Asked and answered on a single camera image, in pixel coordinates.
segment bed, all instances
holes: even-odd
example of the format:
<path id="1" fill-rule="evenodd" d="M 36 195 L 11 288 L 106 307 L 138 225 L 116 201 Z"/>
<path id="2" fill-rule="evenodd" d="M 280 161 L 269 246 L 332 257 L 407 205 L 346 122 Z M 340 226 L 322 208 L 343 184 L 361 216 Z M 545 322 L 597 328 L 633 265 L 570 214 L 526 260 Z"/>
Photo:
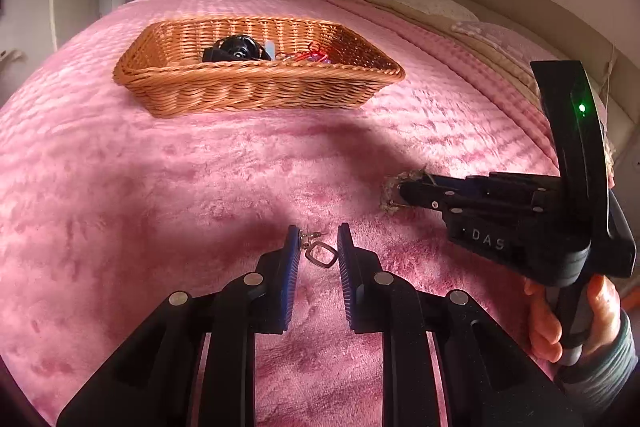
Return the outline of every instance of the bed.
<path id="1" fill-rule="evenodd" d="M 344 24 L 406 79 L 356 110 L 173 120 L 112 81 L 149 23 L 225 13 Z M 0 355 L 50 423 L 169 293 L 220 290 L 279 248 L 289 224 L 335 244 L 348 221 L 386 269 L 431 293 L 467 290 L 527 349 L 522 280 L 448 243 L 435 212 L 389 216 L 380 188 L 425 166 L 557 174 L 548 123 L 459 42 L 365 0 L 129 3 L 0 110 L 0 149 Z M 258 336 L 256 374 L 259 425 L 380 425 L 380 337 L 348 330 L 337 269 L 301 263 L 289 331 Z"/>
<path id="2" fill-rule="evenodd" d="M 550 0 L 455 1 L 481 21 L 511 28 L 559 58 L 580 60 L 603 99 L 609 88 L 607 135 L 615 160 L 622 160 L 640 123 L 640 70 L 628 57 L 583 20 Z"/>

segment key ring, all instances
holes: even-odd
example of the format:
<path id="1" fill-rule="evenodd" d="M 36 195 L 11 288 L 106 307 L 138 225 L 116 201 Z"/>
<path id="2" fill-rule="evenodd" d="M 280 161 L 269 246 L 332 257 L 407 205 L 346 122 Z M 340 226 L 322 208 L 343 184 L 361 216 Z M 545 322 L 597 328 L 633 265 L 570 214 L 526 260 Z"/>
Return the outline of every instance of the key ring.
<path id="1" fill-rule="evenodd" d="M 311 252 L 315 247 L 324 248 L 325 250 L 328 250 L 332 254 L 334 254 L 334 256 L 331 258 L 331 261 L 329 261 L 328 263 L 323 263 L 319 259 L 316 259 L 315 257 L 313 257 L 311 255 Z M 316 241 L 315 243 L 309 243 L 308 247 L 306 247 L 305 257 L 316 266 L 319 266 L 324 269 L 329 269 L 335 264 L 336 261 L 338 261 L 338 251 L 335 250 L 335 248 L 332 247 L 331 245 L 323 243 L 322 241 Z"/>
<path id="2" fill-rule="evenodd" d="M 293 62 L 301 62 L 302 60 L 310 60 L 311 62 L 324 62 L 329 58 L 329 54 L 324 51 L 318 42 L 310 42 L 306 47 L 307 51 L 299 51 L 292 54 L 279 53 L 276 55 L 278 60 L 292 60 Z"/>

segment wicker basket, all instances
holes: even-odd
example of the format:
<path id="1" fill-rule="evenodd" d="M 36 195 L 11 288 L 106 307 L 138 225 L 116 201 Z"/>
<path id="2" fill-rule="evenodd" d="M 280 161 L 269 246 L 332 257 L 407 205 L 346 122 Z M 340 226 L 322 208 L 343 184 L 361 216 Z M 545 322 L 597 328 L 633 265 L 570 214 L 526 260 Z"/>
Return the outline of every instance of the wicker basket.
<path id="1" fill-rule="evenodd" d="M 271 40 L 278 53 L 318 42 L 331 64 L 317 62 L 202 63 L 220 38 L 245 34 Z M 147 27 L 118 61 L 114 80 L 157 117 L 202 110 L 358 107 L 404 70 L 352 30 L 318 20 L 218 17 L 165 21 Z"/>

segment cream pillow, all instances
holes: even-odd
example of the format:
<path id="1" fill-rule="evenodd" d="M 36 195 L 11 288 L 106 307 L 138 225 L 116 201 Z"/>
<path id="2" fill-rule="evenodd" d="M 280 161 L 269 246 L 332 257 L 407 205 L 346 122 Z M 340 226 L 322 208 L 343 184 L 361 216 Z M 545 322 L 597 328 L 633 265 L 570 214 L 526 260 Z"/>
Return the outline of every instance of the cream pillow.
<path id="1" fill-rule="evenodd" d="M 455 21 L 478 21 L 473 12 L 452 0 L 391 0 L 427 15 L 442 15 Z"/>

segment pillow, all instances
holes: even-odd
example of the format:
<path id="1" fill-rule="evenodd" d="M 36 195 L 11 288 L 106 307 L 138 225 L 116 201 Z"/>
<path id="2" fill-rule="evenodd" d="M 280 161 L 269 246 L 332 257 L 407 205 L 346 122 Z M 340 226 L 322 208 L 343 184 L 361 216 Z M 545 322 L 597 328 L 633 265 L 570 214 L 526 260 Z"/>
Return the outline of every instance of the pillow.
<path id="1" fill-rule="evenodd" d="M 441 15 L 455 21 L 478 21 L 473 12 L 452 0 L 391 0 L 427 15 Z"/>
<path id="2" fill-rule="evenodd" d="M 531 42 L 526 37 L 497 24 L 489 22 L 456 22 L 451 27 L 451 31 L 473 37 L 488 44 L 516 64 L 517 67 L 530 74 L 530 76 L 534 76 L 530 62 L 534 60 L 560 60 L 554 54 Z M 596 104 L 598 118 L 602 122 L 604 129 L 606 129 L 607 109 L 604 107 L 598 91 L 594 89 L 591 79 L 589 79 L 589 84 Z"/>

